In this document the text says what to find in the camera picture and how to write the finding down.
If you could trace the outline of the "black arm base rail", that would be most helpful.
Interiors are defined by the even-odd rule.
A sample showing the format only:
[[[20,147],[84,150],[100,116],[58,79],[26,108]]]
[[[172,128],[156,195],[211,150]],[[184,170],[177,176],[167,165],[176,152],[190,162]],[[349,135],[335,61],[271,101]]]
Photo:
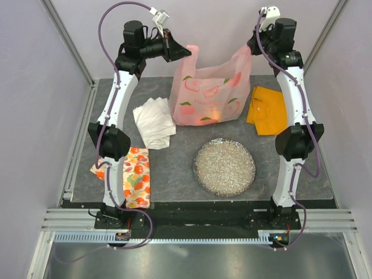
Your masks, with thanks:
[[[251,230],[299,230],[295,206],[282,208],[272,201],[155,202],[148,209],[125,211],[102,205],[96,229],[153,229],[161,226],[213,225]]]

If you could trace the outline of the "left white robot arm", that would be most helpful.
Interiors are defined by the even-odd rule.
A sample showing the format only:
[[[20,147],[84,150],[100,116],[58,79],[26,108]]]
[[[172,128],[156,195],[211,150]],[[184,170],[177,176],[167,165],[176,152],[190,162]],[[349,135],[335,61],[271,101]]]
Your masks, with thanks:
[[[107,221],[114,228],[123,228],[128,220],[127,213],[117,209],[126,200],[123,165],[131,146],[131,140],[122,128],[129,100],[142,76],[146,60],[162,57],[166,62],[173,62],[191,55],[191,51],[173,38],[168,28],[158,23],[156,29],[154,37],[147,37],[148,28],[140,21],[125,23],[124,41],[113,60],[115,74],[111,92],[98,120],[88,125],[96,154],[102,159],[96,165],[105,169],[103,204],[112,209]]]

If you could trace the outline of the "pink plastic bag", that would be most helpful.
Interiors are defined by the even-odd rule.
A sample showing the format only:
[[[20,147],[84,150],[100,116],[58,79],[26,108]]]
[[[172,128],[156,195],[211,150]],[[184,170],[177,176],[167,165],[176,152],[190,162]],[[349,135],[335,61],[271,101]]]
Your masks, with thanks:
[[[244,45],[222,65],[196,68],[199,48],[181,60],[173,77],[169,104],[179,126],[205,126],[239,118],[251,91],[252,55]]]

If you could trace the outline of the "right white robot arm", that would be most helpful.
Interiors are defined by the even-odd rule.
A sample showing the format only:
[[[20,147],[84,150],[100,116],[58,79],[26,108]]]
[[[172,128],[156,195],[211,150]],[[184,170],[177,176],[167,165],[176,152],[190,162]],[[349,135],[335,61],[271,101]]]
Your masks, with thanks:
[[[293,19],[270,18],[268,11],[262,11],[247,42],[251,54],[263,55],[273,68],[287,114],[287,126],[275,139],[280,169],[272,210],[266,214],[267,224],[275,229],[287,222],[284,211],[293,212],[299,205],[296,189],[301,171],[313,178],[321,173],[319,140],[324,126],[316,121],[307,99],[302,55],[294,50],[296,25]]]

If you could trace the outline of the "speckled glass plate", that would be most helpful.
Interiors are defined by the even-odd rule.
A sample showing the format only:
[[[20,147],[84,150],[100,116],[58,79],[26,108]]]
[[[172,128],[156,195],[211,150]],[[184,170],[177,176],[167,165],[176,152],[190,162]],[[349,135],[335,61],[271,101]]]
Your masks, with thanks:
[[[193,172],[198,184],[205,190],[229,198],[250,188],[256,177],[256,163],[241,143],[216,138],[198,148]]]

